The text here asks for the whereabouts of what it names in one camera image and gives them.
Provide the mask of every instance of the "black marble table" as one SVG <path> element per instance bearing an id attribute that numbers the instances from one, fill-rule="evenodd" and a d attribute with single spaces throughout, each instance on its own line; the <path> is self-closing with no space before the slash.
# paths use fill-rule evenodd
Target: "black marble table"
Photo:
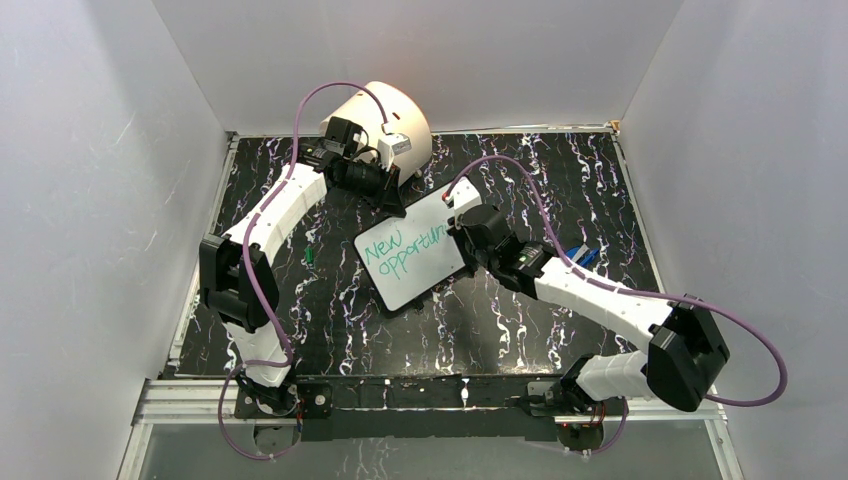
<path id="1" fill-rule="evenodd" d="M 564 248 L 599 248 L 598 273 L 631 287 L 657 285 L 610 133 L 453 134 L 433 137 L 424 175 L 406 203 L 450 181 L 488 154 L 517 158 L 533 175 Z M 241 139 L 214 227 L 240 220 L 284 169 L 289 138 Z M 483 201 L 498 205 L 520 236 L 541 239 L 541 219 L 514 167 L 489 164 L 469 176 Z M 452 278 L 424 308 L 386 312 L 353 248 L 384 217 L 357 197 L 331 191 L 283 245 L 273 265 L 277 315 L 292 336 L 298 375 L 442 375 L 564 372 L 586 353 L 632 348 L 568 309 L 510 292 L 479 270 Z M 313 249 L 314 265 L 304 251 Z M 202 305 L 191 313 L 175 374 L 220 377 L 237 350 Z"/>

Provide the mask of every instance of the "metal frame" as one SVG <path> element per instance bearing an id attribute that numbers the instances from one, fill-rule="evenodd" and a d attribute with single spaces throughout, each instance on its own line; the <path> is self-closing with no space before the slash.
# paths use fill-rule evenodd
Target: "metal frame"
<path id="1" fill-rule="evenodd" d="M 642 238 L 654 271 L 654 277 L 660 291 L 665 291 L 659 275 L 656 259 L 650 240 L 645 229 L 645 223 L 634 196 L 630 173 L 627 169 L 627 161 L 618 141 L 617 132 L 608 125 L 532 125 L 516 126 L 506 128 L 475 129 L 434 132 L 435 134 L 501 134 L 501 133 L 556 133 L 556 132 L 603 132 L 611 133 L 613 143 L 618 157 L 619 166 L 623 172 L 624 181 L 630 192 L 631 205 L 636 214 L 636 220 L 642 232 Z M 224 162 L 224 170 L 218 191 L 215 196 L 212 218 L 210 219 L 210 230 L 214 226 L 215 217 L 223 201 L 224 190 L 227 185 L 229 171 L 235 160 L 239 140 L 242 138 L 257 138 L 265 135 L 239 136 L 233 134 L 230 138 L 227 158 Z M 197 267 L 192 275 L 192 281 L 183 307 L 180 323 L 171 346 L 169 364 L 176 365 L 179 362 L 180 349 L 185 339 L 186 329 L 191 317 L 192 305 L 195 301 L 195 291 L 198 283 Z M 149 381 L 144 387 L 136 415 L 133 419 L 133 429 L 118 474 L 120 480 L 136 479 L 141 474 L 147 446 L 150 440 L 152 428 L 156 424 L 214 424 L 217 423 L 217 406 L 220 397 L 223 380 L 156 380 Z M 239 420 L 232 418 L 235 409 L 237 391 L 235 388 L 229 390 L 224 399 L 224 422 L 227 424 L 254 424 L 254 425 L 294 425 L 291 419 L 265 419 L 265 420 Z M 707 428 L 710 443 L 715 454 L 721 476 L 723 479 L 743 479 L 742 470 L 736 457 L 733 443 L 727 431 L 727 417 L 722 405 L 705 401 L 700 408 L 693 413 L 685 413 L 675 410 L 659 400 L 634 399 L 629 402 L 630 414 L 627 421 L 669 421 L 669 420 L 691 420 L 703 421 Z M 621 417 L 608 417 L 609 420 L 620 420 Z M 573 423 L 585 421 L 583 417 L 561 416 L 555 420 L 559 423 Z"/>

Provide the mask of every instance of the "white cylinder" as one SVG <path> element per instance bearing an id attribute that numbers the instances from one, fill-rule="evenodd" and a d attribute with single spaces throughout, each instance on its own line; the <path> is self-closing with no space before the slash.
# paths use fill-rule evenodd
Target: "white cylinder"
<path id="1" fill-rule="evenodd" d="M 391 123 L 389 133 L 401 133 L 409 137 L 412 146 L 410 150 L 394 155 L 392 159 L 383 159 L 383 166 L 389 168 L 396 165 L 400 169 L 399 183 L 403 184 L 420 169 L 433 154 L 433 138 L 430 134 L 430 125 L 418 105 L 400 90 L 386 85 L 382 82 L 369 82 L 365 88 L 371 90 L 380 99 L 386 116 Z M 344 103 L 335 112 L 330 114 L 321 122 L 319 131 L 321 135 L 327 131 L 330 117 L 339 117 L 360 125 L 367 135 L 360 139 L 360 146 L 377 148 L 377 142 L 383 133 L 383 117 L 374 99 L 364 92 L 358 92 Z"/>

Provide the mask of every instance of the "gray wall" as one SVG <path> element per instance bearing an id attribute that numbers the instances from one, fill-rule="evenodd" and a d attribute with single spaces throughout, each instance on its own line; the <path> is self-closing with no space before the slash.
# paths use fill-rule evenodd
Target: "gray wall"
<path id="1" fill-rule="evenodd" d="M 682 0 L 154 3 L 224 128 L 255 134 L 332 80 L 393 84 L 433 130 L 619 119 Z"/>
<path id="2" fill-rule="evenodd" d="M 0 14 L 0 465 L 114 478 L 165 362 L 223 130 L 149 0 Z"/>
<path id="3" fill-rule="evenodd" d="M 789 389 L 729 408 L 747 478 L 845 478 L 848 458 L 848 4 L 687 0 L 622 125 L 667 288 L 743 314 L 782 350 Z M 776 383 L 722 324 L 721 393 Z"/>

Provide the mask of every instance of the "whiteboard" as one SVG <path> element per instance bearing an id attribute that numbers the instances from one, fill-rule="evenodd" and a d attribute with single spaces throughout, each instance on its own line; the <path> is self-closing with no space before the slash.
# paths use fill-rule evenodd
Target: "whiteboard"
<path id="1" fill-rule="evenodd" d="M 365 270 L 386 307 L 395 311 L 465 263 L 448 236 L 452 210 L 442 201 L 448 185 L 406 209 L 406 218 L 388 218 L 353 239 Z"/>

